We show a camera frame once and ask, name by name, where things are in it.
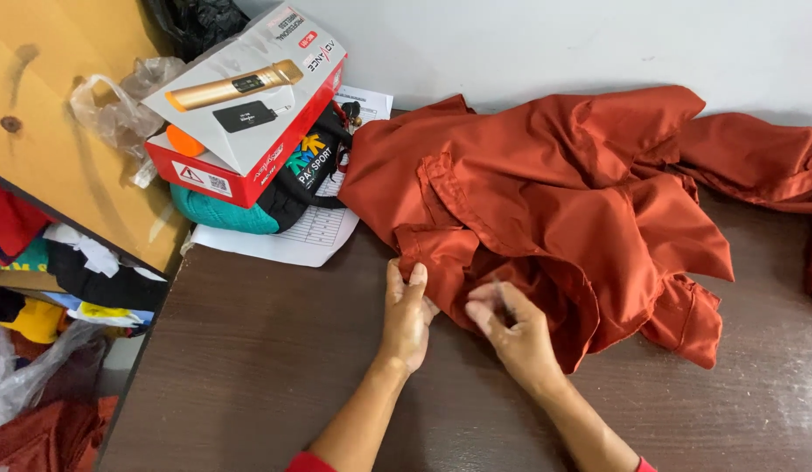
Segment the white wall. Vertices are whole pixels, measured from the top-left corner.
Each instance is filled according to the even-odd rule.
[[[236,0],[257,14],[268,0]],[[707,111],[812,124],[812,0],[290,0],[347,48],[345,83],[481,112],[681,84]]]

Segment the dark brown table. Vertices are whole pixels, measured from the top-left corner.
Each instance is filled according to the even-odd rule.
[[[641,335],[588,356],[572,381],[660,470],[812,471],[812,299],[806,221],[701,193],[732,244],[714,370]],[[197,246],[139,359],[100,470],[282,470],[373,356],[386,260],[360,224],[321,269]],[[550,425],[479,338],[439,316],[375,470],[572,469]]]

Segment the microphone box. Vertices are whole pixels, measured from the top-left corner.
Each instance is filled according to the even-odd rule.
[[[279,166],[301,151],[341,85],[346,57],[333,36],[288,3],[266,10],[143,100],[178,128],[145,144],[158,174],[250,208]]]

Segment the paper document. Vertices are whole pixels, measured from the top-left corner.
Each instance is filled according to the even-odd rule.
[[[390,95],[348,86],[342,86],[334,98],[338,103],[359,102],[363,123],[389,119],[393,100]],[[316,195],[335,196],[344,177],[341,172],[336,172],[332,179],[327,177]],[[287,264],[320,267],[345,244],[358,222],[359,217],[347,208],[309,207],[290,229],[280,234],[240,233],[200,224],[193,231],[191,242]]]

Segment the gold microphone image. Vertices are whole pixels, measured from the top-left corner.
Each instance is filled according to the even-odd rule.
[[[284,59],[242,76],[168,91],[164,97],[179,112],[187,112],[245,97],[257,91],[295,85],[301,79],[303,72],[298,69],[295,62],[292,59]]]

